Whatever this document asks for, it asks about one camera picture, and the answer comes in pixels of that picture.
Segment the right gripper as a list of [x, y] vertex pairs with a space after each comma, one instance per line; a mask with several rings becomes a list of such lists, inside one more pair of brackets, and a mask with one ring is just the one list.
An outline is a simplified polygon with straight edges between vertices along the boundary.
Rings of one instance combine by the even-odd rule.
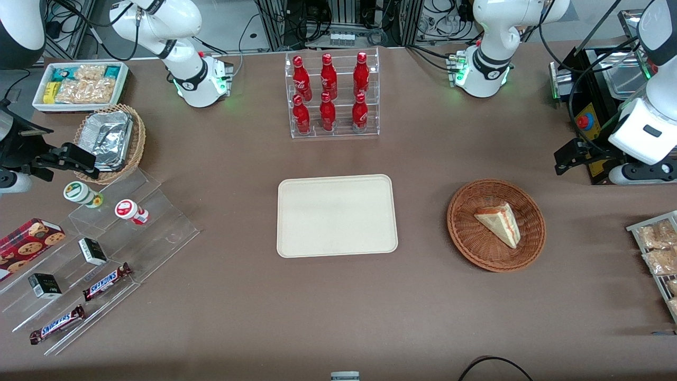
[[2, 103], [2, 194], [25, 193], [32, 187], [32, 176], [50, 183], [56, 166], [85, 174], [97, 180], [100, 171], [95, 167], [95, 155], [72, 142], [49, 151], [43, 135], [52, 129], [41, 127], [17, 115]]

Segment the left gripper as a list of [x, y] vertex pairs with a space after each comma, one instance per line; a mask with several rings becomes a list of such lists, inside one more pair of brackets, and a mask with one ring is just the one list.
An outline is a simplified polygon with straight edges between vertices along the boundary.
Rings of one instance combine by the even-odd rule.
[[[653, 105], [637, 97], [622, 109], [608, 142], [634, 158], [609, 172], [613, 184], [662, 184], [675, 182], [675, 120], [662, 115]], [[554, 153], [554, 170], [561, 176], [576, 159], [600, 159], [603, 150], [584, 139], [569, 141], [569, 150]]]

